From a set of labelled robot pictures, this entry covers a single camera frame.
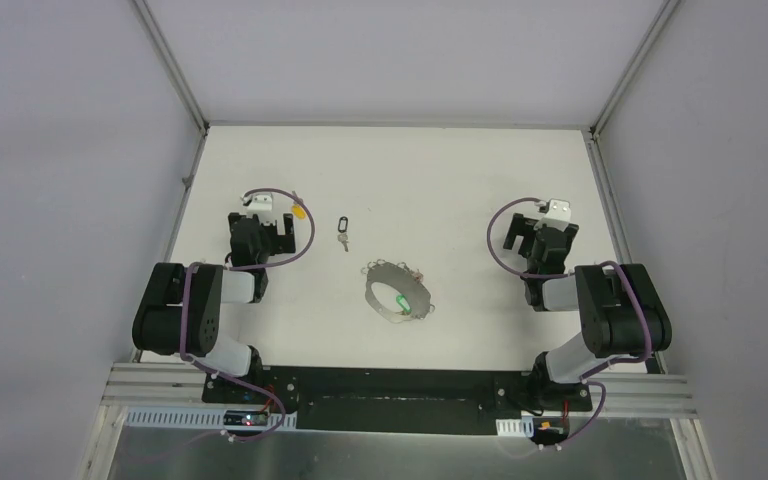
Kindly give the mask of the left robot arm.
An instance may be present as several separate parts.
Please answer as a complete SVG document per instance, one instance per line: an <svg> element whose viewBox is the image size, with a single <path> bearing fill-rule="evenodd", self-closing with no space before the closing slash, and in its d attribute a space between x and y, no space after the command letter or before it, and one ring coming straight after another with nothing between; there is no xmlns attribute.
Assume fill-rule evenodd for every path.
<svg viewBox="0 0 768 480"><path fill-rule="evenodd" d="M187 277L180 263L157 263L132 326L139 350L182 356L229 375L226 389L241 404L257 402L265 390L258 350L221 331L224 304L255 304L265 296L270 257L296 252L294 216L263 223L256 214L228 215L230 266L203 264Z"/></svg>

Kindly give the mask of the key with black tag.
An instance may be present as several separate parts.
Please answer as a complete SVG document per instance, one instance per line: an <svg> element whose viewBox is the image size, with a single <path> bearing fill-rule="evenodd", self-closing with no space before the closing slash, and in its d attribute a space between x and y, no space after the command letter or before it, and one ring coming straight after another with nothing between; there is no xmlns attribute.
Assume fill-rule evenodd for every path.
<svg viewBox="0 0 768 480"><path fill-rule="evenodd" d="M349 251L348 226L349 219L346 216L341 216L338 220L337 240L342 245L345 252Z"/></svg>

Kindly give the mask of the perforated metal ring plate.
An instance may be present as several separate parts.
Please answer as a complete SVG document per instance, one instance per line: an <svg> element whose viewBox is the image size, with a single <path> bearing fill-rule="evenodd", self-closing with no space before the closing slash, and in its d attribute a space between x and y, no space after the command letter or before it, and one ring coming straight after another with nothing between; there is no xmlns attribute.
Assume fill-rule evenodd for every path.
<svg viewBox="0 0 768 480"><path fill-rule="evenodd" d="M393 263L378 259L363 269L365 276L364 298L370 308L393 324L424 320L436 307L431 292L424 284L423 274L406 263ZM404 314L396 303L396 297L404 295L411 306L411 313Z"/></svg>

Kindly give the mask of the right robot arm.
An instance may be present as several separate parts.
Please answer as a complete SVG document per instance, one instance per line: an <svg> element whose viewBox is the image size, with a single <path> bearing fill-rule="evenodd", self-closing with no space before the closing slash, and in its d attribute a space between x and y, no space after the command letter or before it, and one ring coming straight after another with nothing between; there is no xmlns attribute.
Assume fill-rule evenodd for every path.
<svg viewBox="0 0 768 480"><path fill-rule="evenodd" d="M672 340L665 307L642 264L577 266L565 261L578 233L544 219L513 215L503 249L526 261L524 297L537 312L573 312L580 329L563 345L540 353L529 372L503 387L513 407L542 411L590 409L586 380L611 364L646 362Z"/></svg>

